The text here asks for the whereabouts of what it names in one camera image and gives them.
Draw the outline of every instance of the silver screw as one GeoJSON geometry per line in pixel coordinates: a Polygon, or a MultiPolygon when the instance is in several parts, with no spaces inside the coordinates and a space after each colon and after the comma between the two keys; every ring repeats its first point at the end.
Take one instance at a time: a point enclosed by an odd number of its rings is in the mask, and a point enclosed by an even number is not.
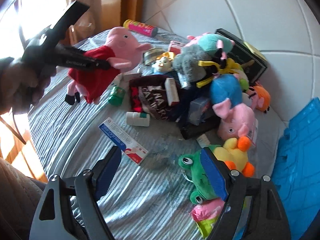
{"type": "Polygon", "coordinates": [[[56,181],[58,178],[59,178],[59,175],[54,174],[54,175],[51,177],[51,180],[52,180],[52,181],[56,181]]]}
{"type": "Polygon", "coordinates": [[[234,177],[239,176],[239,174],[240,174],[240,173],[239,173],[239,171],[237,171],[237,170],[232,170],[232,171],[231,171],[231,175],[234,176],[234,177]]]}
{"type": "Polygon", "coordinates": [[[268,175],[264,175],[262,178],[264,181],[267,181],[267,182],[271,180],[271,178],[268,175]]]}
{"type": "Polygon", "coordinates": [[[84,170],[84,171],[82,171],[82,175],[83,175],[83,176],[90,175],[90,173],[91,173],[91,170],[84,170]]]}

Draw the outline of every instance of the wooden floor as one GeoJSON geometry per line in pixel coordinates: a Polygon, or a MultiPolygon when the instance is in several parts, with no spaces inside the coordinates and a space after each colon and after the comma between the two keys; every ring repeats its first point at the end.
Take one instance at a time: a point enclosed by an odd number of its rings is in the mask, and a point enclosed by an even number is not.
{"type": "MultiPolygon", "coordinates": [[[[2,118],[14,128],[12,114],[4,114],[2,118]]],[[[42,182],[48,182],[31,139],[27,115],[15,115],[15,120],[27,144],[24,145],[20,142],[19,139],[0,122],[0,157],[11,163],[13,167],[26,176],[42,182]]]]}

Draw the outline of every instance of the green bottle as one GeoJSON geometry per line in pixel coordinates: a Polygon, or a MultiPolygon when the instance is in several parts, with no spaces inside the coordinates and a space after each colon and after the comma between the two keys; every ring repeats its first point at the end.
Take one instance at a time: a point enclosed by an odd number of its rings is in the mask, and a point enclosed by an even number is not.
{"type": "Polygon", "coordinates": [[[120,106],[125,95],[125,90],[121,87],[115,86],[108,98],[108,102],[113,106],[120,106]]]}

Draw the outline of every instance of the white tile wall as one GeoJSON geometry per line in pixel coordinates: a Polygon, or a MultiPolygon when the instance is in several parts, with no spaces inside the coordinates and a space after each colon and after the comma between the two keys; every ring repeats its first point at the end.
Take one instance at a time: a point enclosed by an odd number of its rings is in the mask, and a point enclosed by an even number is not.
{"type": "Polygon", "coordinates": [[[270,62],[261,78],[271,106],[290,120],[320,96],[320,25],[304,0],[144,0],[143,21],[179,36],[224,28],[270,62]]]}

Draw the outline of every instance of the window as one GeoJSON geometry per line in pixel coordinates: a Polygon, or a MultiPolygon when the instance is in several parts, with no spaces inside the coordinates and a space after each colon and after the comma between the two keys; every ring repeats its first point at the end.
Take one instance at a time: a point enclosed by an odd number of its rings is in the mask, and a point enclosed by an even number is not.
{"type": "Polygon", "coordinates": [[[28,40],[54,22],[66,5],[66,0],[21,0],[18,10],[12,5],[0,22],[0,58],[22,56],[19,26],[28,40]]]}

